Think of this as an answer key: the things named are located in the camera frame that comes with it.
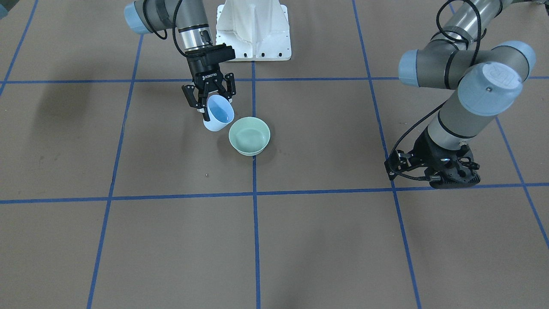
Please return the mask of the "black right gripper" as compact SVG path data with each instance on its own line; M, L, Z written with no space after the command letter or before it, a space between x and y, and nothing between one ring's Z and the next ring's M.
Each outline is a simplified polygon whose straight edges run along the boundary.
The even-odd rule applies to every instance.
M189 106L202 113L204 121L210 121L208 94L218 92L231 103L236 95L235 75L223 76L219 64L204 65L200 58L189 58L189 67L193 84L183 85L181 89Z

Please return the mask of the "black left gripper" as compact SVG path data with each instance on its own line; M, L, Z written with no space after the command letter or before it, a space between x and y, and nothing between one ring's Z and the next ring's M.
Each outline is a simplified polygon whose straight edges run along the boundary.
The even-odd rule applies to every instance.
M412 166L424 166L435 171L445 170L448 167L447 160L451 158L451 151L435 143L427 129L416 139L410 154Z

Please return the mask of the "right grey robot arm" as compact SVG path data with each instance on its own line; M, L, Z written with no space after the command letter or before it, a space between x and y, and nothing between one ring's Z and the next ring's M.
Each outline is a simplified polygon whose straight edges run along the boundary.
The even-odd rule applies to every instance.
M220 64L235 59L235 50L225 43L216 45L201 0L136 0L124 8L129 28L138 34L153 33L171 38L187 60L192 83L182 91L189 106L211 121L207 99L217 93L230 100L235 94L235 77L222 74Z

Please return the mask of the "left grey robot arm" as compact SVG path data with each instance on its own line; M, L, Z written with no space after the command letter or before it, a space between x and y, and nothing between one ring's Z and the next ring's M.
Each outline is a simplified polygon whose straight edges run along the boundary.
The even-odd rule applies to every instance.
M386 160L390 175L423 168L422 180L476 175L479 164L469 143L494 118L506 111L523 90L537 57L520 41L506 41L483 51L490 22L513 0L464 0L446 24L435 20L437 32L423 49L406 51L398 66L405 85L452 90L450 98L427 114L431 122L413 149L394 146Z

